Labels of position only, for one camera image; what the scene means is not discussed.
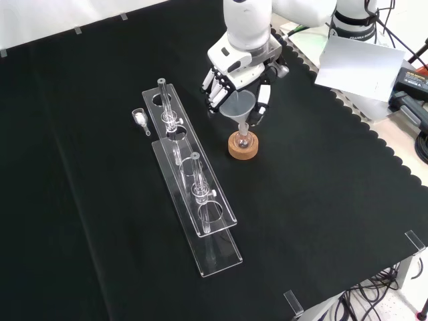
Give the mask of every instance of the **wooden base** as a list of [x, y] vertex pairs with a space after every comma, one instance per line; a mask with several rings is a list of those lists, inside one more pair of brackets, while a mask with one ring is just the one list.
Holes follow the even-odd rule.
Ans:
[[240, 161], [248, 161], [253, 158], [259, 151], [259, 139], [255, 134], [249, 132], [253, 136], [253, 144], [246, 149], [239, 148], [235, 146], [233, 139], [238, 132], [234, 132], [229, 137], [229, 153], [233, 158], [239, 159]]

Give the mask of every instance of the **robotic hand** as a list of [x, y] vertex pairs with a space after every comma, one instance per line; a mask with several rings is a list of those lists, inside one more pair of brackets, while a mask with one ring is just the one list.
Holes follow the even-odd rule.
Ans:
[[223, 0], [227, 33], [208, 51], [212, 66], [201, 90], [211, 113], [234, 91], [260, 80], [257, 103], [248, 116], [258, 125], [269, 108], [269, 69], [279, 78], [289, 72], [282, 57], [283, 39], [271, 34], [272, 9], [308, 27], [323, 25], [332, 15], [336, 0]]

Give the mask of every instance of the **transparent holder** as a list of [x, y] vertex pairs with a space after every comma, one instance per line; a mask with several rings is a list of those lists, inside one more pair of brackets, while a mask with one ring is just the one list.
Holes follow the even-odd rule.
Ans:
[[303, 307], [300, 305], [299, 301], [296, 299], [293, 291], [288, 291], [284, 293], [284, 296], [287, 299], [288, 304], [292, 307], [294, 314], [296, 315], [293, 320], [297, 320], [305, 312]]
[[154, 153], [201, 275], [241, 263], [228, 230], [237, 220], [174, 87], [160, 79], [142, 95], [160, 138]]

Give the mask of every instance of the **table leg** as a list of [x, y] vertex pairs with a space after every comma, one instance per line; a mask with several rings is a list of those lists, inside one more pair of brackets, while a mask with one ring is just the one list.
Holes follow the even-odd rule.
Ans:
[[328, 311], [332, 307], [332, 305], [339, 299], [339, 297], [343, 294], [339, 293], [337, 296], [334, 296], [333, 298], [328, 299], [327, 301], [324, 301], [321, 304], [318, 304], [317, 306], [314, 306], [310, 308], [309, 310], [306, 310], [300, 318], [298, 318], [299, 321], [318, 321], [324, 313]]
[[399, 289], [402, 289], [406, 281], [412, 278], [412, 276], [409, 275], [409, 270], [412, 264], [414, 264], [419, 260], [419, 256], [420, 254], [412, 255], [407, 259], [404, 259], [403, 261], [401, 261], [400, 268], [397, 274], [397, 284], [399, 286]]

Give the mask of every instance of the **black power supply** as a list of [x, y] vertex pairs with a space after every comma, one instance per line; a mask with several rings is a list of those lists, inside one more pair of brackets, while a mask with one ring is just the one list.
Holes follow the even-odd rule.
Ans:
[[402, 110], [409, 120], [421, 129], [415, 149], [419, 158], [428, 164], [428, 111], [423, 102], [428, 101], [428, 77], [412, 70], [401, 68], [389, 101], [390, 108]]
[[401, 68], [395, 83], [395, 91], [405, 92], [414, 99], [428, 101], [428, 76]]

